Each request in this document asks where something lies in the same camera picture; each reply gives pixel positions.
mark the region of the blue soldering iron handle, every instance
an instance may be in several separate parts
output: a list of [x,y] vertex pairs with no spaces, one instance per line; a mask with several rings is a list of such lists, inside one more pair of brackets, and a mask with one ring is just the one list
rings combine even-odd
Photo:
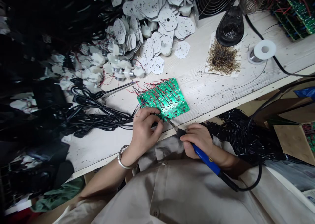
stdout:
[[[177,137],[180,138],[181,136],[186,134],[186,131],[182,130],[182,129],[178,129],[176,131]],[[195,153],[201,158],[201,160],[207,164],[208,167],[210,167],[210,169],[216,174],[219,175],[221,169],[217,166],[217,164],[215,164],[214,162],[212,162],[212,160],[205,154],[204,151],[202,151],[200,148],[198,148],[195,144],[192,144],[193,148],[195,150]]]
[[[182,129],[178,129],[176,131],[177,137],[180,138],[181,136],[186,134],[186,131]],[[200,159],[207,164],[207,166],[218,176],[220,177],[230,188],[232,188],[235,192],[238,192],[238,186],[231,181],[231,179],[218,167],[217,164],[212,162],[212,159],[205,154],[200,148],[198,148],[195,144],[192,144],[195,153],[200,157]]]

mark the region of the green cloth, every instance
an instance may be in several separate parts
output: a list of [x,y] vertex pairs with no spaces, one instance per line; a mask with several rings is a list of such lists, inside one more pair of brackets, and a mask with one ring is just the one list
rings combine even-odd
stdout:
[[50,190],[31,206],[33,212],[47,212],[53,210],[81,192],[85,185],[83,176],[64,183],[59,189]]

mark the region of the person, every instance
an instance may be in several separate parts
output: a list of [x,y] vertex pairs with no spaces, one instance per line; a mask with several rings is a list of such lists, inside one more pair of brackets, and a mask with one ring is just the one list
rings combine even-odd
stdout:
[[180,138],[186,159],[161,160],[117,192],[130,171],[123,166],[136,167],[160,138],[163,120],[154,115],[159,113],[156,108],[137,112],[122,165],[114,159],[104,166],[81,192],[79,202],[68,207],[55,223],[315,223],[315,206],[271,169],[263,167],[261,180],[251,191],[235,192],[227,186],[199,159],[191,143],[239,187],[252,185],[258,168],[214,145],[218,139],[212,140],[207,128],[196,123]]

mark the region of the beige shirt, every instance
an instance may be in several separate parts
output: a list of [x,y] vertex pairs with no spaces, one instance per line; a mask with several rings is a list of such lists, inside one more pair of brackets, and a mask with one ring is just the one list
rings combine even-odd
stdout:
[[[248,187],[257,174],[258,168],[251,168],[234,182]],[[101,201],[82,202],[57,223],[310,224],[315,223],[315,206],[285,178],[266,167],[256,188],[236,193],[207,165],[189,159],[159,163],[137,174],[106,205]]]

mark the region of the shirt button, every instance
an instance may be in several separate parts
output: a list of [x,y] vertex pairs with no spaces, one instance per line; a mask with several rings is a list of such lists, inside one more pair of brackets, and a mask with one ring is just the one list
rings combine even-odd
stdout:
[[159,217],[160,216],[160,210],[159,209],[153,209],[152,215],[155,217]]

